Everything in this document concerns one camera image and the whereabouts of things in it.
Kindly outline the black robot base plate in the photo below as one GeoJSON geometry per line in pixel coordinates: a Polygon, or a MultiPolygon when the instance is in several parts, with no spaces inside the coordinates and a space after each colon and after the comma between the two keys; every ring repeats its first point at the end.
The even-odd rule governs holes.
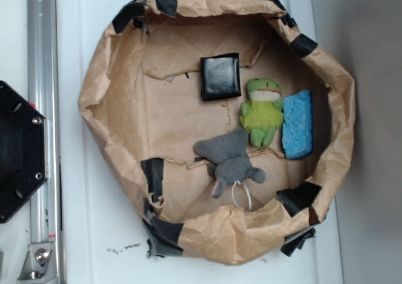
{"type": "Polygon", "coordinates": [[[43,117],[1,81],[1,223],[7,223],[46,180],[43,117]]]}

